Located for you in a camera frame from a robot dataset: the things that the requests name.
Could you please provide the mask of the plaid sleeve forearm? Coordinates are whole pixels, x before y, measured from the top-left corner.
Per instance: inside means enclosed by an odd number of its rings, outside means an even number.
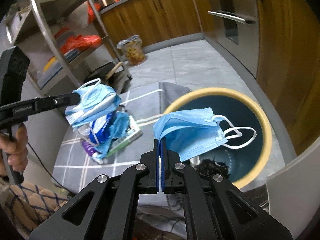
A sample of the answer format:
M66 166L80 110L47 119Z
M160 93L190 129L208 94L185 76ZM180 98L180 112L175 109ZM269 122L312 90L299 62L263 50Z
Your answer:
M28 182L11 185L7 177L1 178L1 225L5 220L13 227L14 233L1 229L1 239L28 239L33 230L53 215L71 198Z

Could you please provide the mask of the person's left hand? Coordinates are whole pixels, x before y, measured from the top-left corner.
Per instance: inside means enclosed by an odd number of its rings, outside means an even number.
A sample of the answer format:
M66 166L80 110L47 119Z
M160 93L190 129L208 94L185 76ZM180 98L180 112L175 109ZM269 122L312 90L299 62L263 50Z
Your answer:
M9 154L7 163L15 172L23 172L28 165L28 133L24 125L21 125L16 132L15 139L1 133L1 150Z

